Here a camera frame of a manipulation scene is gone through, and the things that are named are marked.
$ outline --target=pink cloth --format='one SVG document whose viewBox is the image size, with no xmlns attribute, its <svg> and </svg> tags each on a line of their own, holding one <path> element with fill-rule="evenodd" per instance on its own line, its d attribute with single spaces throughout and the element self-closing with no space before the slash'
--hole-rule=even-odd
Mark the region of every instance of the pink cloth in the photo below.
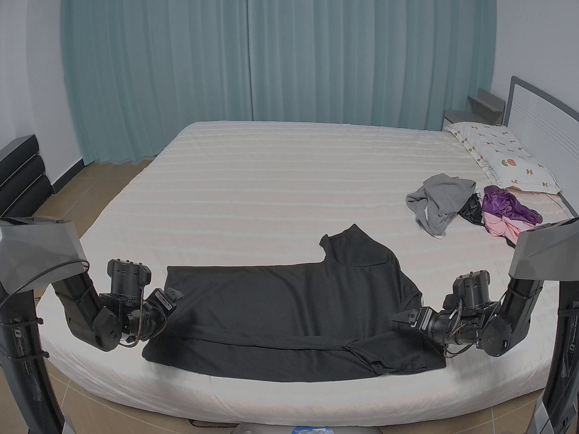
<svg viewBox="0 0 579 434">
<path fill-rule="evenodd" d="M 491 235 L 504 236 L 511 240 L 513 244 L 517 244 L 520 232 L 534 227 L 534 225 L 529 222 L 512 221 L 508 217 L 497 217 L 496 215 L 484 211 L 482 211 L 482 219 L 485 222 L 485 227 Z"/>
</svg>

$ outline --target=curtain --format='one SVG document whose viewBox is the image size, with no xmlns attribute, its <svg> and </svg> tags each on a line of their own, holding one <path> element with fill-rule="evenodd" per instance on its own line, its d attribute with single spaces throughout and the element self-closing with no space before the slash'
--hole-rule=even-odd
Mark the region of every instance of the curtain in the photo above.
<svg viewBox="0 0 579 434">
<path fill-rule="evenodd" d="M 247 0 L 62 0 L 85 162 L 158 154 L 198 120 L 251 120 Z"/>
<path fill-rule="evenodd" d="M 440 130 L 489 89 L 496 0 L 248 0 L 255 120 Z"/>
<path fill-rule="evenodd" d="M 488 90 L 496 0 L 62 0 L 85 162 L 158 154 L 199 120 L 440 130 Z"/>
</svg>

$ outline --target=nightstand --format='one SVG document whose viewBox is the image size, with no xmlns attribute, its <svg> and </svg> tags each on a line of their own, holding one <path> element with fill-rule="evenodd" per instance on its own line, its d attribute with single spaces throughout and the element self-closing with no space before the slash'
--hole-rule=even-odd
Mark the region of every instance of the nightstand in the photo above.
<svg viewBox="0 0 579 434">
<path fill-rule="evenodd" d="M 469 111 L 446 109 L 442 127 L 455 122 L 478 122 L 500 126 L 503 122 L 505 102 L 483 89 L 478 89 L 476 97 L 468 96 Z"/>
</svg>

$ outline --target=bed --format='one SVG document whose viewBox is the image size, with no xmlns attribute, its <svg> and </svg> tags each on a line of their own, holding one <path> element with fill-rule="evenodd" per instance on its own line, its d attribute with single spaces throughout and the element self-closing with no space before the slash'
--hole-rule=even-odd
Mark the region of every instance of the bed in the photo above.
<svg viewBox="0 0 579 434">
<path fill-rule="evenodd" d="M 528 104 L 530 90 L 511 87 L 509 127 L 528 128 L 529 112 L 510 112 L 513 104 L 513 110 Z M 550 118 L 561 108 L 547 102 L 551 108 L 543 117 Z M 531 110 L 536 115 L 536 108 Z M 579 116 L 574 120 L 576 127 Z M 575 130 L 579 128 L 572 129 L 571 138 L 579 143 Z M 526 133 L 534 136 L 532 130 Z M 568 158 L 575 159 L 572 153 Z M 112 257 L 148 265 L 150 291 L 163 286 L 167 265 L 319 262 L 324 257 L 318 246 L 322 235 L 357 223 L 394 251 L 425 304 L 441 307 L 454 279 L 479 269 L 490 272 L 490 294 L 498 298 L 508 284 L 513 253 L 504 239 L 457 218 L 437 240 L 416 224 L 405 205 L 406 194 L 440 172 L 473 179 L 478 189 L 489 184 L 446 132 L 349 124 L 195 123 L 111 201 L 82 244 L 99 292 L 109 290 L 105 267 Z M 561 186 L 565 191 L 565 182 Z M 559 197 L 521 192 L 517 197 L 546 222 L 570 216 Z M 575 202 L 575 194 L 568 199 Z M 185 372 L 147 362 L 140 355 L 142 344 L 100 352 L 68 332 L 54 294 L 44 295 L 38 314 L 45 320 L 40 331 L 51 362 L 111 401 L 215 422 L 380 426 L 457 416 L 543 387 L 557 300 L 557 285 L 546 284 L 527 339 L 501 358 L 471 348 L 442 370 L 314 383 Z"/>
</svg>

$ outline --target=black garment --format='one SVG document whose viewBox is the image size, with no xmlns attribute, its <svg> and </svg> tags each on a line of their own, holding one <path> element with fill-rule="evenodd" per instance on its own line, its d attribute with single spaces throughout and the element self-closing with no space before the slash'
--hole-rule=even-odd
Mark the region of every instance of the black garment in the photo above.
<svg viewBox="0 0 579 434">
<path fill-rule="evenodd" d="M 459 210 L 459 215 L 474 225 L 485 226 L 485 223 L 482 221 L 481 202 L 478 200 L 476 193 L 473 193 L 471 197 L 468 198 L 468 201 L 464 203 L 462 209 Z"/>
<path fill-rule="evenodd" d="M 442 348 L 389 316 L 422 294 L 394 253 L 357 225 L 320 242 L 323 262 L 263 267 L 168 267 L 184 293 L 151 362 L 265 381 L 336 381 L 445 367 Z"/>
</svg>

